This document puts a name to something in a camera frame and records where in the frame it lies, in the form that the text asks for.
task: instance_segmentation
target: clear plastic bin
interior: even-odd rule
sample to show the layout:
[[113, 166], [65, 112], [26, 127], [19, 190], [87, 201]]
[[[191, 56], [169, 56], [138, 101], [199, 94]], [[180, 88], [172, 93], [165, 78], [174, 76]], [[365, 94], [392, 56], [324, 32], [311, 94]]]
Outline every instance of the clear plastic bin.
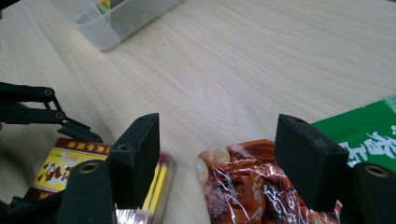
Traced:
[[182, 0], [114, 0], [108, 11], [98, 6], [104, 0], [50, 1], [95, 48], [111, 49]]

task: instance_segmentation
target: wood grain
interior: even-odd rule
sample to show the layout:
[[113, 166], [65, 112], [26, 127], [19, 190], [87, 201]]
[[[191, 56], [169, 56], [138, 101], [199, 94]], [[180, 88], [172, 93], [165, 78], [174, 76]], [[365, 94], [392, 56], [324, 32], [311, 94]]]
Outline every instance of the wood grain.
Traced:
[[[45, 0], [0, 20], [0, 79], [56, 90], [66, 114], [112, 144], [159, 112], [177, 163], [163, 223], [208, 223], [200, 152], [273, 137], [279, 113], [317, 121], [396, 93], [396, 3], [186, 0], [99, 51]], [[56, 125], [5, 125], [0, 200], [22, 196]]]

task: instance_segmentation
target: shiny plastic packaging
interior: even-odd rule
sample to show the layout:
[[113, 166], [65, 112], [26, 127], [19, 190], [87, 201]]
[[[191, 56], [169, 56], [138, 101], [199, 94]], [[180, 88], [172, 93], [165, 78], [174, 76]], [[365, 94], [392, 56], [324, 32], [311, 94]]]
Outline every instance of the shiny plastic packaging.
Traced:
[[309, 210], [274, 157], [274, 142], [258, 140], [208, 150], [198, 174], [210, 221], [223, 223], [339, 223], [334, 212]]

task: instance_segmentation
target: wooden table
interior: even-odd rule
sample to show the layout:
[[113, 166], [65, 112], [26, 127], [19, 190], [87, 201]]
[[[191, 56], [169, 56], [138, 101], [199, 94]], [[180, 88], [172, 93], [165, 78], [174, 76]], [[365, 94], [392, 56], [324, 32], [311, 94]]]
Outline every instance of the wooden table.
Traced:
[[[52, 87], [109, 144], [159, 112], [177, 164], [163, 223], [208, 223], [200, 152], [274, 137], [280, 113], [313, 122], [396, 93], [396, 3], [186, 0], [100, 51], [49, 1], [25, 0], [3, 10], [0, 80]], [[0, 200], [23, 196], [57, 128], [5, 125]]]

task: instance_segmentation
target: translucent plastic box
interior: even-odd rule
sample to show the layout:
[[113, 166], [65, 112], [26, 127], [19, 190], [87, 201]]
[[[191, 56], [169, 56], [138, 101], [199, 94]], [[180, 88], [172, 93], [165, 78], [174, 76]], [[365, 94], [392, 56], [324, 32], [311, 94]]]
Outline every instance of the translucent plastic box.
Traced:
[[182, 0], [50, 0], [97, 49], [111, 49]]

